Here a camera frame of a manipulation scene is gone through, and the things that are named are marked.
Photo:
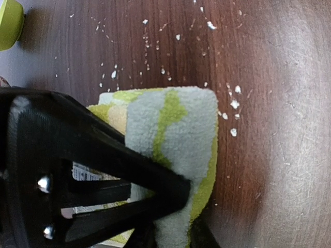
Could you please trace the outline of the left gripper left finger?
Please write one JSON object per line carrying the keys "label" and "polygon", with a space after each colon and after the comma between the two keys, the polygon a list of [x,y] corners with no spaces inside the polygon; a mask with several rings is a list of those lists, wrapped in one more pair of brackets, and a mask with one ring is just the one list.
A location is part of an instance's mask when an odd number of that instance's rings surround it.
{"label": "left gripper left finger", "polygon": [[124,248],[156,248],[155,238],[156,226],[155,221],[147,222],[126,222],[126,227],[133,229]]}

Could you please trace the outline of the green lemon pattern towel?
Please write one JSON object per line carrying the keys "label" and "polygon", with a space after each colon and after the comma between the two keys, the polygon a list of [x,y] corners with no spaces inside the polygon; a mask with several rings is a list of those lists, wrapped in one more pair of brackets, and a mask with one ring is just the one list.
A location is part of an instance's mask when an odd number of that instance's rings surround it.
{"label": "green lemon pattern towel", "polygon": [[196,86],[121,90],[101,94],[88,109],[123,134],[128,148],[190,180],[186,206],[155,222],[158,247],[188,247],[216,178],[215,93]]}

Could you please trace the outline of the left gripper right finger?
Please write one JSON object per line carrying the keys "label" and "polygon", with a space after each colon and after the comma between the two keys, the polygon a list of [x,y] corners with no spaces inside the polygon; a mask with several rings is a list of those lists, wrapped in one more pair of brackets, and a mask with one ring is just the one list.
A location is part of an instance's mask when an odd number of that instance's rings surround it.
{"label": "left gripper right finger", "polygon": [[201,217],[195,219],[191,227],[192,248],[221,248],[214,235]]}

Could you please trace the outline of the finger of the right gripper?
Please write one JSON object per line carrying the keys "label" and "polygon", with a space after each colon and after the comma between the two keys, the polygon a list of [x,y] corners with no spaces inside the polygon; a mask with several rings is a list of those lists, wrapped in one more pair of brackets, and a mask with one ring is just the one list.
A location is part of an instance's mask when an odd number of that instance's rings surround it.
{"label": "finger of the right gripper", "polygon": [[72,97],[1,88],[1,247],[91,247],[182,209],[190,187]]}

